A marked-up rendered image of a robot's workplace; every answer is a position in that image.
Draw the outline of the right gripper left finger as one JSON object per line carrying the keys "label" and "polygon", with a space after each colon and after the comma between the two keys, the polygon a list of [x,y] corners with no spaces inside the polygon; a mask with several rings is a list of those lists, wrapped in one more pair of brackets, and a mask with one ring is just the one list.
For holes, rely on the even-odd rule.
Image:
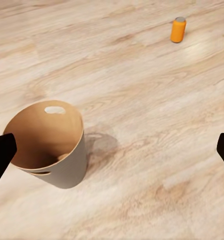
{"label": "right gripper left finger", "polygon": [[17,150],[17,143],[13,133],[0,136],[0,179]]}

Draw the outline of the can of soda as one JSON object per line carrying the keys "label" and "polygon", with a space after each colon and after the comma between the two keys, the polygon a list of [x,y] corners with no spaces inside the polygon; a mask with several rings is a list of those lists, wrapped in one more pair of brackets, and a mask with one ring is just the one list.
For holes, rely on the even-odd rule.
{"label": "can of soda", "polygon": [[187,22],[184,17],[177,17],[173,21],[171,37],[170,37],[170,40],[173,43],[180,43],[183,40],[186,24]]}

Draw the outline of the trash can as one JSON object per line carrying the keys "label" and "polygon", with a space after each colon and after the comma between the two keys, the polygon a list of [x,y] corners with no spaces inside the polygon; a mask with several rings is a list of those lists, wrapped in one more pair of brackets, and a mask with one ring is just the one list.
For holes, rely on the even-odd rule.
{"label": "trash can", "polygon": [[[47,107],[62,107],[66,113],[46,113]],[[27,106],[9,121],[2,135],[10,133],[18,148],[9,163],[13,167],[62,190],[85,177],[84,122],[73,105],[48,100]]]}

